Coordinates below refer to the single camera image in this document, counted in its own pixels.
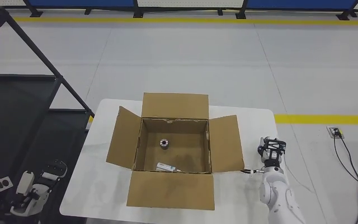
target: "floor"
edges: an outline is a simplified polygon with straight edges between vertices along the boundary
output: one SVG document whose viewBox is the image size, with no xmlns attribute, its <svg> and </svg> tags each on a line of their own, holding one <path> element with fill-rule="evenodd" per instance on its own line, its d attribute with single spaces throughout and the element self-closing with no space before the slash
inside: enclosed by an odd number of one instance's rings
<svg viewBox="0 0 358 224">
<path fill-rule="evenodd" d="M 51 11 L 43 16 L 83 17 L 82 13 Z M 26 12 L 12 14 L 24 16 Z M 181 15 L 197 17 L 188 12 Z M 93 12 L 90 16 L 132 14 Z M 205 12 L 204 16 L 216 15 Z M 336 20 L 329 13 L 252 12 L 247 17 Z M 141 100 L 143 92 L 190 92 L 209 94 L 211 105 L 267 108 L 275 114 L 358 113 L 357 26 L 20 25 L 94 112 L 104 98 Z M 0 41 L 0 73 L 50 74 L 10 27 L 0 29 L 0 40 L 4 40 Z M 64 88 L 51 107 L 81 108 Z M 358 127 L 339 127 L 358 166 Z M 278 124 L 277 128 L 288 144 L 289 180 L 307 223 L 355 223 L 358 185 L 340 165 L 326 125 Z M 341 142 L 337 149 L 348 164 Z"/>
</svg>

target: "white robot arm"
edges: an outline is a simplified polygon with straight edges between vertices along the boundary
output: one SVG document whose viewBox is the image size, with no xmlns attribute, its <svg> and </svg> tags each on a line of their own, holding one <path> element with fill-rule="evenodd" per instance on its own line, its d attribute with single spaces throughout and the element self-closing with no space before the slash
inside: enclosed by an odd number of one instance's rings
<svg viewBox="0 0 358 224">
<path fill-rule="evenodd" d="M 269 137 L 261 138 L 258 153 L 263 168 L 260 200 L 269 209 L 269 224 L 305 224 L 305 219 L 289 187 L 284 171 L 280 168 L 286 143 Z"/>
</svg>

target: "box flap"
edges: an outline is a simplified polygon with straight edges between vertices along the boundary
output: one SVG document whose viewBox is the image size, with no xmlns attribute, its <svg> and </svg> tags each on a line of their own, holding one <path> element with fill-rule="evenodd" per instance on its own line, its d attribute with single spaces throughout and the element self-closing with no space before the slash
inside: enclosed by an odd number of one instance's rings
<svg viewBox="0 0 358 224">
<path fill-rule="evenodd" d="M 202 94 L 144 93 L 143 118 L 209 118 L 209 98 Z"/>
<path fill-rule="evenodd" d="M 213 172 L 244 168 L 236 115 L 209 120 L 211 166 Z"/>
<path fill-rule="evenodd" d="M 141 117 L 124 107 L 119 112 L 114 127 L 106 162 L 131 169 L 134 163 Z"/>
<path fill-rule="evenodd" d="M 212 174 L 133 171 L 127 206 L 214 210 Z"/>
</svg>

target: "electrical outlet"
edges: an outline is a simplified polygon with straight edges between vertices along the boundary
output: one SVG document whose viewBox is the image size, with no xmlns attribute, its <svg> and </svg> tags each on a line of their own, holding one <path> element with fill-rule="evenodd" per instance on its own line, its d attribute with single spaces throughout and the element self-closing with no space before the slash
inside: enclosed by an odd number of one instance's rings
<svg viewBox="0 0 358 224">
<path fill-rule="evenodd" d="M 338 127 L 330 127 L 330 126 L 327 126 L 327 130 L 328 130 L 329 136 L 331 136 L 331 138 L 334 138 L 334 137 L 335 137 L 335 129 L 336 129 L 336 128 L 338 128 Z M 340 128 L 338 128 L 338 130 L 341 132 L 342 138 L 344 139 L 345 136 L 343 135 L 342 130 L 340 130 Z"/>
</svg>

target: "metal nut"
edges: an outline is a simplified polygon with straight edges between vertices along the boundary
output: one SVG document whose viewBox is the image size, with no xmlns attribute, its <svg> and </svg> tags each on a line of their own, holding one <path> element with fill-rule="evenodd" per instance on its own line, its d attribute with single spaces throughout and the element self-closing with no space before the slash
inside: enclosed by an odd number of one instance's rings
<svg viewBox="0 0 358 224">
<path fill-rule="evenodd" d="M 159 144 L 163 150 L 166 150 L 169 147 L 169 142 L 165 138 L 162 139 Z"/>
</svg>

